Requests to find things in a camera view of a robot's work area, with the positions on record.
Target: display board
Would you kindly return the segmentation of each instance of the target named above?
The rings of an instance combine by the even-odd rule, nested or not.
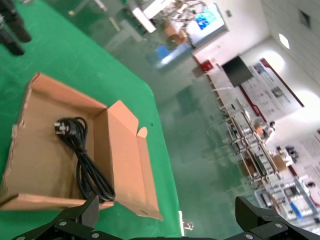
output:
[[[307,178],[305,184],[314,202],[320,204],[320,129],[280,146],[294,160],[294,175]]]
[[[257,117],[265,122],[275,121],[304,107],[264,58],[248,68],[253,77],[239,88]]]

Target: cardboard box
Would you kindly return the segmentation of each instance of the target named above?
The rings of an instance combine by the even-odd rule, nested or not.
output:
[[[138,119],[121,101],[107,108],[43,74],[26,87],[12,130],[0,209],[47,210],[84,203],[75,178],[77,157],[54,129],[58,119],[78,116],[88,124],[87,153],[114,186],[115,201],[139,216],[161,220],[147,129],[138,131]],[[100,209],[113,205],[105,202]]]

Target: black power cord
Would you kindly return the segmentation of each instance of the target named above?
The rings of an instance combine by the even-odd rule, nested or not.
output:
[[[56,135],[71,148],[78,158],[76,182],[84,199],[98,195],[100,202],[115,199],[115,191],[86,151],[88,124],[82,117],[62,118],[54,123]]]

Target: green table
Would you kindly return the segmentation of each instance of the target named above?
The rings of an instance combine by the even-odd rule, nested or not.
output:
[[[170,160],[149,86],[42,1],[17,6],[33,40],[15,57],[0,45],[0,174],[17,122],[25,84],[45,73],[107,104],[122,100],[148,128],[147,143],[164,221],[138,217],[125,207],[100,212],[96,229],[123,239],[180,237],[179,203]],[[0,212],[0,239],[11,238],[51,221],[57,211]]]

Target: wall light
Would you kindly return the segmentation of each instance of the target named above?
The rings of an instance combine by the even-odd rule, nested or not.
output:
[[[290,49],[288,39],[287,39],[285,36],[283,36],[282,34],[280,34],[280,33],[279,33],[279,38],[280,38],[280,42],[281,42],[287,49]]]

